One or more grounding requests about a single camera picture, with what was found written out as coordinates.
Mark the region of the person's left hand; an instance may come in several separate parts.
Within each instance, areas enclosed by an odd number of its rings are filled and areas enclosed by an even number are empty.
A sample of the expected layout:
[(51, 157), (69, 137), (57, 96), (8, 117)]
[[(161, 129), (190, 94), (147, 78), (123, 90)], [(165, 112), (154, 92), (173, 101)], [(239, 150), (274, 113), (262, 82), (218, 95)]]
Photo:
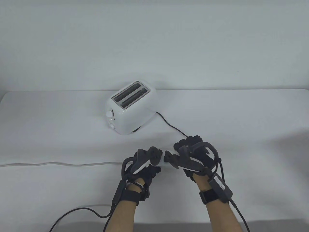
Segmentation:
[(128, 185), (141, 187), (141, 201), (149, 197), (149, 186), (152, 179), (161, 172), (159, 162), (163, 152), (152, 146), (148, 150), (138, 149), (131, 158), (126, 158), (122, 164), (121, 179)]

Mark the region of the person's right hand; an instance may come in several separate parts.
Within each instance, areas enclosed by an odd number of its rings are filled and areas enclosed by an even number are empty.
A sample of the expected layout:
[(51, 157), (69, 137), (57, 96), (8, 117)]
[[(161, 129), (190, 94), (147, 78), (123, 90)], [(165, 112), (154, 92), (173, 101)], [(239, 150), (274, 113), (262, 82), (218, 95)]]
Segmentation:
[[(182, 139), (179, 142), (175, 143), (173, 148), (176, 152), (180, 154), (179, 149), (182, 146), (194, 146), (195, 144), (200, 142), (203, 142), (203, 140), (199, 135), (188, 136), (186, 139)], [(216, 167), (215, 171), (217, 171), (218, 164), (221, 161), (217, 150), (210, 143), (208, 143), (206, 147), (201, 146), (195, 149), (193, 153), (189, 153), (189, 157), (194, 161), (197, 160), (199, 163), (202, 163), (204, 167), (207, 167), (209, 169), (213, 169), (214, 167)]]

